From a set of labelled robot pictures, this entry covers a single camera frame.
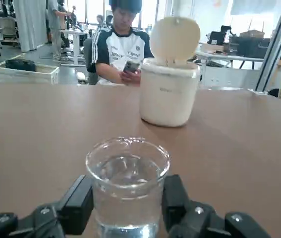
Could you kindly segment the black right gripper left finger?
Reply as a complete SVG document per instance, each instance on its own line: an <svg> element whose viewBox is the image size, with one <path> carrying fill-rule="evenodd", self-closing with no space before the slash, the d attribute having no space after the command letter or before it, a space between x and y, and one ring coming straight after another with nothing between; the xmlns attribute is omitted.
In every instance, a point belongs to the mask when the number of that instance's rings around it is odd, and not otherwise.
<svg viewBox="0 0 281 238"><path fill-rule="evenodd" d="M58 202L38 206L28 216L0 213L0 238L64 238L81 235L93 211L91 179L80 175Z"/></svg>

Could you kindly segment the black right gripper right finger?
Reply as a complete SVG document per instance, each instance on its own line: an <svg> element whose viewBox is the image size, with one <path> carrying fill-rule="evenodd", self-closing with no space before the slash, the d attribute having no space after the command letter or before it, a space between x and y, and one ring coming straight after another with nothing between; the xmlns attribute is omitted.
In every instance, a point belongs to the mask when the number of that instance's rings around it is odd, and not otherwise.
<svg viewBox="0 0 281 238"><path fill-rule="evenodd" d="M179 175L167 176L162 216L169 238L269 238L250 215L229 212L220 217L209 204L189 199Z"/></svg>

